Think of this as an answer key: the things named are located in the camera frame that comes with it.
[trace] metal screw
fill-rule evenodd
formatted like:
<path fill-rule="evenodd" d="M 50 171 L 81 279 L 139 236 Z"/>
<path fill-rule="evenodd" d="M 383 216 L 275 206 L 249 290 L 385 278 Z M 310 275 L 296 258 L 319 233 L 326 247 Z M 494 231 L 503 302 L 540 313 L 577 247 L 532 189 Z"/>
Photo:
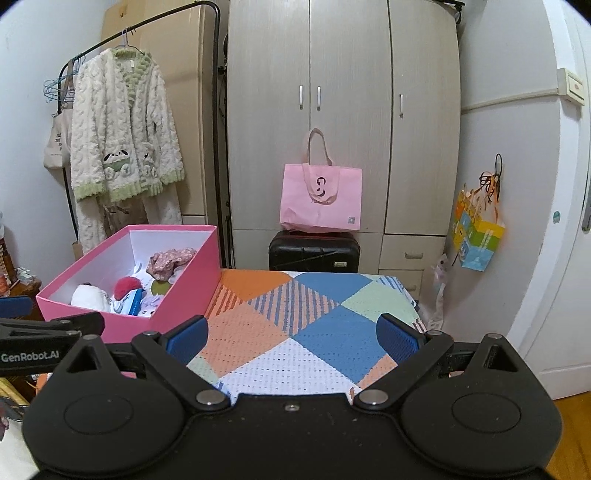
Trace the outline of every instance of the metal screw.
<path fill-rule="evenodd" d="M 226 400 L 227 396 L 219 390 L 203 390 L 195 398 L 202 405 L 218 405 Z"/>
<path fill-rule="evenodd" d="M 388 394 L 383 390 L 371 388 L 370 390 L 363 390 L 359 394 L 359 399 L 366 405 L 381 405 L 388 401 Z"/>

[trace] black suitcase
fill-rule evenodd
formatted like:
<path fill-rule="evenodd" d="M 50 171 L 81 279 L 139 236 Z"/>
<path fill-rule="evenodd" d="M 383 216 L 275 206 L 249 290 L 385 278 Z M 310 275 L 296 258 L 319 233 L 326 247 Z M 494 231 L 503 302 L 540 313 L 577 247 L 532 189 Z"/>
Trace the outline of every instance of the black suitcase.
<path fill-rule="evenodd" d="M 350 233 L 283 230 L 269 244 L 269 270 L 357 273 L 360 253 Z"/>

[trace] patterned tablecloth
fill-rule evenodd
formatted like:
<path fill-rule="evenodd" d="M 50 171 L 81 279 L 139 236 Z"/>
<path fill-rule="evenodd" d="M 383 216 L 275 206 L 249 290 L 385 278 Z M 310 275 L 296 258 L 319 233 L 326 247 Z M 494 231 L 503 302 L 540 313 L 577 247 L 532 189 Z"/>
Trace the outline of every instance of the patterned tablecloth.
<path fill-rule="evenodd" d="M 207 345 L 188 366 L 232 401 L 356 394 L 396 367 L 376 339 L 381 313 L 425 330 L 407 302 L 393 277 L 224 270 L 206 314 Z"/>

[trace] red pom-pom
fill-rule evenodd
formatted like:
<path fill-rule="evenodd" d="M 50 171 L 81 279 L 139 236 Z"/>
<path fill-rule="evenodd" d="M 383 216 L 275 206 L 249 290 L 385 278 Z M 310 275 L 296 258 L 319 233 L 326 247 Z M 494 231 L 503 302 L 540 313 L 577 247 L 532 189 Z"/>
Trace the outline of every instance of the red pom-pom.
<path fill-rule="evenodd" d="M 115 300 L 121 300 L 130 291 L 136 290 L 141 287 L 142 282 L 140 282 L 139 279 L 135 277 L 123 277 L 117 280 L 113 295 L 115 296 Z"/>

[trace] wooden floor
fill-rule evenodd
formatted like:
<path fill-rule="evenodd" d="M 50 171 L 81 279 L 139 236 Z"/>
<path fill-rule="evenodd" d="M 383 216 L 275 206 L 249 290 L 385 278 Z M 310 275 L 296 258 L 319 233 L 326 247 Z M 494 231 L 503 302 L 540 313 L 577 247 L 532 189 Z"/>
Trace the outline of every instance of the wooden floor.
<path fill-rule="evenodd" d="M 556 401 L 562 439 L 548 465 L 556 480 L 591 480 L 591 392 Z"/>

